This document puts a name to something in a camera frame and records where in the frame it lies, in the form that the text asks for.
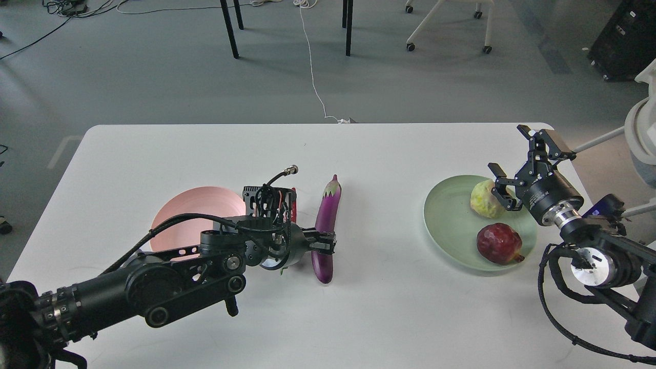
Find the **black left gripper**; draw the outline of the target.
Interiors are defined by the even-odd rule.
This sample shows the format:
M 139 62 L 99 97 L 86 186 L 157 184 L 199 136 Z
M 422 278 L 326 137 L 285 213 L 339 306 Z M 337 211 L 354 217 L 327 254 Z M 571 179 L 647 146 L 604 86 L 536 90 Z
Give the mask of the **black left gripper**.
M 259 265 L 270 271 L 296 264 L 308 250 L 332 255 L 336 245 L 335 232 L 303 230 L 295 223 L 282 234 L 259 233 L 258 236 L 261 245 Z

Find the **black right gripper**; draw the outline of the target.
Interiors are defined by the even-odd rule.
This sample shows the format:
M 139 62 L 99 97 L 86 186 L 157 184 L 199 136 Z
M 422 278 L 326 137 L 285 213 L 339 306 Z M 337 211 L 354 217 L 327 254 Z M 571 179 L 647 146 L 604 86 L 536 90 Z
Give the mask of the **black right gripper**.
M 562 207 L 579 210 L 583 196 L 557 169 L 560 162 L 576 159 L 576 152 L 553 129 L 535 131 L 527 125 L 516 128 L 528 140 L 527 161 L 516 178 L 508 178 L 498 163 L 489 162 L 488 168 L 495 176 L 490 193 L 505 210 L 520 212 L 525 208 L 544 226 L 554 223 L 555 213 Z M 510 195 L 507 186 L 515 187 L 517 198 Z

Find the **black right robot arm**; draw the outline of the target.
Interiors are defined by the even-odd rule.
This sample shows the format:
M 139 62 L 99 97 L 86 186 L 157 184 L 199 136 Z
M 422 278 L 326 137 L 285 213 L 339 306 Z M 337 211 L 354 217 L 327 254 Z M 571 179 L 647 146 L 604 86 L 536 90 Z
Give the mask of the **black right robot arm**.
M 654 349 L 654 250 L 626 237 L 623 203 L 613 194 L 592 210 L 579 213 L 584 199 L 559 173 L 558 164 L 576 158 L 551 129 L 518 125 L 528 140 L 527 160 L 511 178 L 490 162 L 492 195 L 506 210 L 526 208 L 541 226 L 555 225 L 562 242 L 546 246 L 538 271 L 538 294 L 544 312 L 573 345 L 600 355 L 654 365 L 654 357 L 616 353 L 593 345 L 565 329 L 551 314 L 544 297 L 544 271 L 549 269 L 564 296 L 582 304 L 605 304 L 626 321 L 630 339 Z

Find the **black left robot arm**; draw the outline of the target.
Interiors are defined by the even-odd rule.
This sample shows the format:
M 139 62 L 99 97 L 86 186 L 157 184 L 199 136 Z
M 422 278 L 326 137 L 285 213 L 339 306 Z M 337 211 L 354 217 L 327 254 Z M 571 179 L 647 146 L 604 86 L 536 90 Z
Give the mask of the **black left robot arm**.
M 100 275 L 38 293 L 27 281 L 2 283 L 2 368 L 87 368 L 67 346 L 133 317 L 154 329 L 223 302 L 238 314 L 247 267 L 283 271 L 312 254 L 317 278 L 329 283 L 341 185 L 326 185 L 315 226 L 295 219 L 297 193 L 275 187 L 292 165 L 260 186 L 243 188 L 245 214 L 181 213 L 155 225 Z

